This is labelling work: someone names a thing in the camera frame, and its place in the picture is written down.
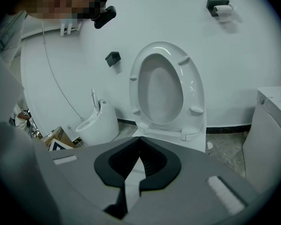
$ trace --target toilet paper roll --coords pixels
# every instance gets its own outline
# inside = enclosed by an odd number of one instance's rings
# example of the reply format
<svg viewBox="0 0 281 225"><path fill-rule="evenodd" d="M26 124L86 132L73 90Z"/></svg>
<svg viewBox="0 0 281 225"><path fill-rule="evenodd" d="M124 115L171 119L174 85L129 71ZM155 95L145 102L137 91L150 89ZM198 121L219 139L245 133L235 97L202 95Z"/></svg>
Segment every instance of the toilet paper roll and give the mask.
<svg viewBox="0 0 281 225"><path fill-rule="evenodd" d="M229 5L220 5L215 6L214 11L218 14L220 22L229 22L231 21L231 13L233 8Z"/></svg>

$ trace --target toilet seat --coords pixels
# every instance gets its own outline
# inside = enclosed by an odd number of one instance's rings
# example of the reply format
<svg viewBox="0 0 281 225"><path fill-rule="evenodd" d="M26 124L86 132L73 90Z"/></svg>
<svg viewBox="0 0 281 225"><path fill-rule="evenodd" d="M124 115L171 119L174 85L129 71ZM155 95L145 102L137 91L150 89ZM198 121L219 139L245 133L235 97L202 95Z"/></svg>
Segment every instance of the toilet seat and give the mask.
<svg viewBox="0 0 281 225"><path fill-rule="evenodd" d="M204 121L201 77L191 58L168 42L144 47L135 59L130 104L143 134L169 141L192 141Z"/></svg>

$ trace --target black wall mount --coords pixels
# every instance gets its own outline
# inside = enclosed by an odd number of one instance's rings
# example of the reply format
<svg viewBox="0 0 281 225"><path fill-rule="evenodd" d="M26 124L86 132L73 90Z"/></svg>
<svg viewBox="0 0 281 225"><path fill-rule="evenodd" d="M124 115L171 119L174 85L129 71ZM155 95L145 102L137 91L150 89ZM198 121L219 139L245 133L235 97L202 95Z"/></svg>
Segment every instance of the black wall mount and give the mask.
<svg viewBox="0 0 281 225"><path fill-rule="evenodd" d="M105 10L103 10L100 15L96 18L92 18L94 21L94 25L96 29L102 28L106 23L110 20L114 19L117 16L117 12L114 6L109 6Z"/></svg>
<svg viewBox="0 0 281 225"><path fill-rule="evenodd" d="M111 52L106 58L105 60L107 61L107 64L109 67L112 67L113 65L115 65L118 61L121 60L121 56L119 54L119 52Z"/></svg>
<svg viewBox="0 0 281 225"><path fill-rule="evenodd" d="M207 9L212 17L218 17L219 15L215 12L214 7L220 5L228 5L229 0L207 0Z"/></svg>

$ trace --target white toilet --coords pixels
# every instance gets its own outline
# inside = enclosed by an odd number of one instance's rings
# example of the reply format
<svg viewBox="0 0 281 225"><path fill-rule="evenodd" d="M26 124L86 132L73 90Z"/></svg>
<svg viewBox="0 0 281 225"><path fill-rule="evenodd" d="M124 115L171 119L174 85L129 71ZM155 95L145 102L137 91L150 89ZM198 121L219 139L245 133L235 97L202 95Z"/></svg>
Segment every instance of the white toilet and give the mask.
<svg viewBox="0 0 281 225"><path fill-rule="evenodd" d="M79 137L88 146L108 143L119 134L118 119L114 108L108 101L98 101L93 89L91 95L93 114L76 129Z"/></svg>
<svg viewBox="0 0 281 225"><path fill-rule="evenodd" d="M191 58L168 42L138 54L130 74L130 103L147 136L205 152L206 112L201 77Z"/></svg>
<svg viewBox="0 0 281 225"><path fill-rule="evenodd" d="M243 145L246 179L260 193L281 180L281 87L259 88Z"/></svg>

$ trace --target cable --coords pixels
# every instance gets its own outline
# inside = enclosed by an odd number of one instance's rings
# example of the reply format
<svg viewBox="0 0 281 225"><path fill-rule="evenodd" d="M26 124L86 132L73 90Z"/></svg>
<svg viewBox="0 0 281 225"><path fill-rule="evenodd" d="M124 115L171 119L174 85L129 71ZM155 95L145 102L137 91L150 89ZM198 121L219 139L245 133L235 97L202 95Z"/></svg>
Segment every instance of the cable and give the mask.
<svg viewBox="0 0 281 225"><path fill-rule="evenodd" d="M46 57L47 57L47 60L48 60L48 63L49 63L49 67L50 67L51 73L52 73L53 78L54 78L54 80L55 80L59 90L61 91L62 95L64 95L65 99L70 104L69 100L66 98L65 94L62 92L62 90L61 90L61 88L60 88L60 86L59 86L59 84L58 84L58 82L57 82L57 80L56 80L56 78L54 76L54 73L52 71L52 68L51 68L51 65L50 65L50 62L49 62L49 58L48 58L48 54L47 54L47 49L46 49L45 35L44 35L44 22L42 22L42 31L43 31L43 39L44 39L44 46L45 46L45 51L46 51ZM77 115L80 117L80 119L83 120L83 118L78 114L78 112L74 108L73 108L73 110L75 111L75 113L77 113Z"/></svg>

